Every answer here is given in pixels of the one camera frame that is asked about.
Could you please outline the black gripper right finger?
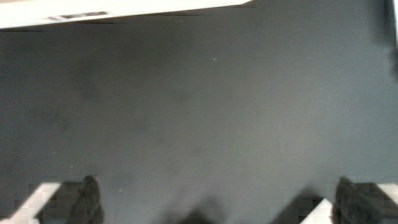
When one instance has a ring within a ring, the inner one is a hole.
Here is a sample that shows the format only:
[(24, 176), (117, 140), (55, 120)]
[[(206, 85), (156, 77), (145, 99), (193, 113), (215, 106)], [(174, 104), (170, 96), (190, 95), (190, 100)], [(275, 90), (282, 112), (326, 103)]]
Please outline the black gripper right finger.
[(373, 182), (335, 185), (332, 224), (398, 224), (398, 204)]

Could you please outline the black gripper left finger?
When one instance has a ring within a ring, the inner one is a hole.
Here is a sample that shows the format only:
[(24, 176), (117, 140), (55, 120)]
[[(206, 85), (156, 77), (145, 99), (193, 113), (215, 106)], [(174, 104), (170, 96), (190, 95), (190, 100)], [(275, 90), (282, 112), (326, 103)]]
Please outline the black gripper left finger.
[(92, 176), (62, 183), (37, 219), (39, 224), (104, 224), (99, 184)]

